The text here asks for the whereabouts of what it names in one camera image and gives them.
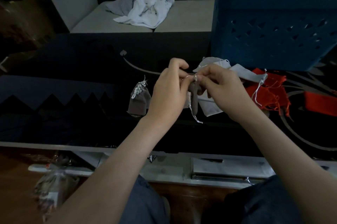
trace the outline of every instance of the brown floor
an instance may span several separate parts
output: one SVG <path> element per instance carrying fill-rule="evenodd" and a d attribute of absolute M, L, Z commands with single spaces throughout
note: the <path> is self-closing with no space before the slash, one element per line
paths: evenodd
<path fill-rule="evenodd" d="M 14 152 L 0 148 L 0 216 L 6 224 L 40 224 L 41 214 L 31 191 L 42 174 L 28 171 L 32 163 Z M 223 201 L 234 189 L 151 183 L 171 207 L 171 223 L 200 223 L 202 214 Z"/>

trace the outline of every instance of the person's right hand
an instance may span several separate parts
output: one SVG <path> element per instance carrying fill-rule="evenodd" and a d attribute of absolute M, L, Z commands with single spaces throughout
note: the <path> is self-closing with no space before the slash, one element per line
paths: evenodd
<path fill-rule="evenodd" d="M 217 106 L 237 122 L 259 110 L 249 97 L 236 72 L 209 64 L 197 73 L 200 86 L 207 90 Z"/>

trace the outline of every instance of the sofa cushion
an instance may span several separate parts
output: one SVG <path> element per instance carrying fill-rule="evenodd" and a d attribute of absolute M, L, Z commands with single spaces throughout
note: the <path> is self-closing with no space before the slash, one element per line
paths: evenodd
<path fill-rule="evenodd" d="M 214 0 L 175 1 L 154 32 L 210 32 Z"/>
<path fill-rule="evenodd" d="M 89 15 L 81 20 L 71 33 L 130 33 L 130 32 L 152 32 L 143 26 L 133 26 L 117 23 L 114 18 L 119 17 L 106 11 L 106 2 L 102 2 Z"/>

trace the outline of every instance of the blue plastic basket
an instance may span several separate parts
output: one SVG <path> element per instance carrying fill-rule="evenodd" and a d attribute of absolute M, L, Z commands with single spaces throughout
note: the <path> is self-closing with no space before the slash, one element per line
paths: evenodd
<path fill-rule="evenodd" d="M 307 71 L 337 44 L 337 0 L 215 0 L 211 55 Z"/>

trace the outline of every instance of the red drawstring pouch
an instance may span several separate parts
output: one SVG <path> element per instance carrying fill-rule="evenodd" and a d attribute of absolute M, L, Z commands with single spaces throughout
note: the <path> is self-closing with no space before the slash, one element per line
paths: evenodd
<path fill-rule="evenodd" d="M 264 74 L 264 71 L 258 68 L 254 69 L 253 72 L 255 74 Z M 280 76 L 269 72 L 267 74 L 267 79 L 257 91 L 256 102 L 261 105 L 257 104 L 258 107 L 260 109 L 267 109 L 270 111 L 279 111 L 279 113 L 280 107 L 285 107 L 285 114 L 286 116 L 289 116 L 290 101 L 284 87 L 282 86 L 283 82 L 286 81 L 286 76 Z M 254 85 L 247 87 L 246 91 L 248 95 L 252 97 L 257 88 L 258 84 L 254 83 Z"/>
<path fill-rule="evenodd" d="M 304 98 L 307 110 L 337 117 L 337 97 L 305 91 Z"/>

